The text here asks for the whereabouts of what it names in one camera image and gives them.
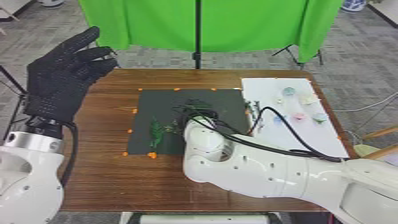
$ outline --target fingers of glove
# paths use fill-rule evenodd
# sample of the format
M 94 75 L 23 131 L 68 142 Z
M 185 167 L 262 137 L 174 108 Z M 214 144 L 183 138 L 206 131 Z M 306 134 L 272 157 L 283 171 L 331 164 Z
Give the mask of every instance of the fingers of glove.
M 71 55 L 100 37 L 100 28 L 93 26 L 79 35 L 75 35 L 54 48 L 50 53 L 45 55 L 45 59 L 50 61 L 63 60 L 68 55 Z
M 93 69 L 93 75 L 98 76 L 98 78 L 103 77 L 114 70 L 116 66 L 118 66 L 118 61 L 114 58 L 93 61 L 89 63 L 89 67 Z
M 89 77 L 91 77 L 91 68 L 89 68 L 89 65 L 86 65 L 75 72 L 75 77 L 79 80 L 87 80 Z
M 80 62 L 89 62 L 94 59 L 105 57 L 112 53 L 110 47 L 96 47 L 77 52 Z

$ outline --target white wall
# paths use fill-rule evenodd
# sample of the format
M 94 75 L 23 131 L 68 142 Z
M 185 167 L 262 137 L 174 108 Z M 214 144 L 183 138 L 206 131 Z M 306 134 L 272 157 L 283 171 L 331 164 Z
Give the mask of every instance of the white wall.
M 384 0 L 381 4 L 372 5 L 398 24 L 398 0 Z
M 27 5 L 31 0 L 0 0 L 0 6 L 7 9 L 7 11 L 15 14 L 18 9 Z M 0 18 L 9 18 L 4 10 L 0 10 Z

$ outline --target chair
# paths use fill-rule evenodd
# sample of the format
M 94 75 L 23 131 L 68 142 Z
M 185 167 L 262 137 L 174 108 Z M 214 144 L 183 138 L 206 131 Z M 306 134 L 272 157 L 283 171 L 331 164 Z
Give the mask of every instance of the chair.
M 368 140 L 372 138 L 377 138 L 384 136 L 386 134 L 398 131 L 398 125 L 393 127 L 382 129 L 381 131 L 370 133 L 363 140 Z M 359 144 L 354 146 L 356 153 L 365 159 L 382 160 L 389 163 L 393 163 L 398 166 L 398 156 L 393 156 L 393 153 L 398 153 L 398 144 L 391 145 L 388 148 L 379 149 L 377 147 Z

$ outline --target metal stand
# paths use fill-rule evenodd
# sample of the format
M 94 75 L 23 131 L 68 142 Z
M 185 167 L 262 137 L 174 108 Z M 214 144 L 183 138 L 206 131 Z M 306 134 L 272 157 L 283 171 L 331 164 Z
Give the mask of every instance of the metal stand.
M 293 55 L 293 53 L 292 53 L 292 51 L 290 51 L 290 47 L 293 46 L 293 44 L 290 44 L 274 54 L 272 54 L 272 57 L 276 56 L 276 55 L 279 55 L 281 54 L 281 52 L 283 51 L 288 51 L 288 53 L 290 53 L 290 56 L 292 56 L 292 59 L 293 59 L 293 62 L 295 62 L 295 64 L 297 64 L 297 66 L 301 67 L 301 70 L 304 69 L 304 66 L 306 66 L 306 63 L 301 63 L 299 62 L 299 60 L 297 60 L 297 58 L 295 58 L 295 55 Z M 322 56 L 322 51 L 318 50 L 318 53 L 317 53 L 317 55 L 315 55 L 315 57 L 318 57 L 320 58 L 320 65 L 324 65 L 324 56 Z
M 196 0 L 196 52 L 192 54 L 192 59 L 196 60 L 196 69 L 201 69 L 203 60 L 203 0 Z
M 23 89 L 22 84 L 18 83 L 18 81 L 16 81 L 13 75 L 9 74 L 9 72 L 7 72 L 7 70 L 6 70 L 2 65 L 0 65 L 0 72 L 4 73 L 6 78 L 9 79 L 16 89 L 20 90 L 20 97 L 18 97 L 16 108 L 15 108 L 15 112 L 13 112 L 13 116 L 11 116 L 11 120 L 9 120 L 7 130 L 6 130 L 6 133 L 4 133 L 4 140 L 6 140 L 7 135 L 9 135 L 11 126 L 15 124 L 15 120 L 16 120 L 16 114 L 18 114 L 18 111 L 20 111 L 22 103 L 25 101 L 25 96 L 27 96 L 29 92 Z

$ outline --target blue item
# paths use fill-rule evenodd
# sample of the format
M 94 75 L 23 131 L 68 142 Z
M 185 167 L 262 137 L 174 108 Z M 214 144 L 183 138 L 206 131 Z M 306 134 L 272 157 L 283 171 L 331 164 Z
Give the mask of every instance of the blue item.
M 366 6 L 366 0 L 345 0 L 343 10 L 349 12 L 363 11 Z

